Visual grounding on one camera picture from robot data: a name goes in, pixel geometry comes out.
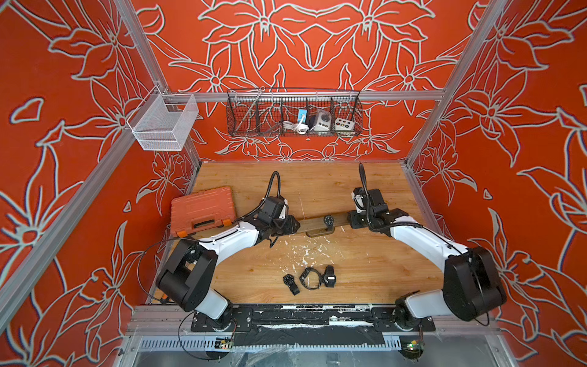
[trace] plastic sheet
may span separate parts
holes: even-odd
[[[282,367],[295,366],[288,345],[272,346],[255,353],[248,353],[245,349],[237,348],[225,358],[230,358],[230,365],[235,367],[273,367],[276,364]]]

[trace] black knob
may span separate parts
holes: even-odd
[[[332,230],[332,228],[334,227],[334,218],[332,216],[325,216],[324,224],[326,224],[326,227],[329,231]]]

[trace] floral wall pattern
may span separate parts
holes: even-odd
[[[153,84],[111,0],[3,2],[0,33],[1,286]],[[0,336],[0,365],[111,363],[146,298],[137,256],[161,240],[170,201],[193,172],[184,151],[134,144]],[[141,264],[147,287],[160,261],[153,252]]]
[[[0,365],[111,365],[133,307],[147,298],[139,256],[167,238],[171,200],[192,175],[181,153],[135,143],[2,335]],[[163,248],[140,264],[146,289]]]
[[[525,366],[587,365],[586,23],[509,1],[414,167],[445,234],[493,253]]]
[[[488,1],[133,0],[174,92],[244,87],[440,90]],[[238,160],[405,158],[432,101],[364,103],[347,137],[227,135],[223,103],[202,103],[201,157]]]
[[[0,285],[153,87],[109,0],[1,9]]]

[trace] wooden table surface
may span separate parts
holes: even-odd
[[[258,205],[275,170],[289,213],[298,220],[355,208],[350,194],[361,182],[354,162],[204,163],[194,192],[230,186],[240,216]],[[367,188],[381,190],[390,209],[424,223],[399,163],[366,163],[365,171]],[[275,195],[276,182],[271,192]],[[306,266],[324,272],[327,265],[334,266],[336,287],[310,291],[299,283]],[[298,295],[283,283],[285,274],[296,278]],[[301,233],[280,237],[273,248],[264,241],[242,250],[216,267],[212,288],[238,304],[391,304],[411,291],[439,289],[442,282],[441,271],[408,245],[346,225],[324,237]]]

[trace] wristwatch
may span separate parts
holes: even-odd
[[[284,276],[284,283],[285,283],[285,285],[287,285],[289,287],[289,290],[292,291],[293,295],[296,295],[299,293],[299,288],[295,284],[295,278],[293,275],[288,274],[288,275]]]
[[[310,288],[309,286],[306,285],[306,278],[308,277],[308,275],[310,274],[310,272],[313,271],[318,275],[318,285],[314,288]],[[303,287],[306,289],[309,289],[311,291],[320,288],[320,286],[322,285],[322,283],[324,282],[324,280],[322,279],[322,274],[320,274],[320,272],[314,268],[305,268],[303,270],[302,275],[299,276],[299,281],[302,283]]]
[[[322,278],[323,278],[324,284],[328,288],[334,288],[334,285],[336,284],[336,275],[334,275],[334,266],[328,265],[326,267],[326,271],[324,272],[324,276]]]

